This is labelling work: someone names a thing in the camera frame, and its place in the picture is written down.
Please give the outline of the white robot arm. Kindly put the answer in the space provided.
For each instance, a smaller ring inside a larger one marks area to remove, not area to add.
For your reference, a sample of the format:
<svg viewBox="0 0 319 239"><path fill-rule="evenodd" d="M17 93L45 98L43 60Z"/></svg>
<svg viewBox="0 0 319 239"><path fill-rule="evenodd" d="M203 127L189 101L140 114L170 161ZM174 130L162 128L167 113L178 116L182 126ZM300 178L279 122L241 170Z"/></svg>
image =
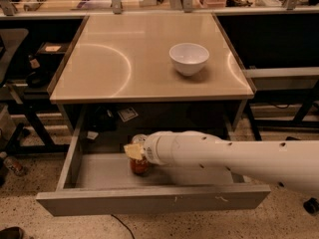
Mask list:
<svg viewBox="0 0 319 239"><path fill-rule="evenodd" d="M125 154L155 165L225 167L262 182L319 197L319 141L233 141L199 131L138 134Z"/></svg>

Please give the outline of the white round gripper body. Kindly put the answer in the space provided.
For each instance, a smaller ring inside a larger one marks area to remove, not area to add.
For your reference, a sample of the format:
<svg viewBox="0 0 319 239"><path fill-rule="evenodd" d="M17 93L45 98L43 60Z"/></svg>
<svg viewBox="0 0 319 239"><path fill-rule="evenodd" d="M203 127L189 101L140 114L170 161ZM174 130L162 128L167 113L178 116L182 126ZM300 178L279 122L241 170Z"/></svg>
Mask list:
<svg viewBox="0 0 319 239"><path fill-rule="evenodd" d="M156 165L172 164L171 148L175 134L171 131L159 131L150 134L144 142L146 159Z"/></svg>

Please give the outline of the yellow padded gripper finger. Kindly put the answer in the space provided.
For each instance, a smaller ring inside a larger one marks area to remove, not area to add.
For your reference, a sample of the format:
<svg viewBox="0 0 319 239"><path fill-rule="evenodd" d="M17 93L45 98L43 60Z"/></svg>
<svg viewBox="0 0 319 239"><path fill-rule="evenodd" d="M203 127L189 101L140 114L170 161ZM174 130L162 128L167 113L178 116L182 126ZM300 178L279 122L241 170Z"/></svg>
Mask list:
<svg viewBox="0 0 319 239"><path fill-rule="evenodd" d="M124 146L127 157L142 160L144 158L144 149L141 143L129 143Z"/></svg>

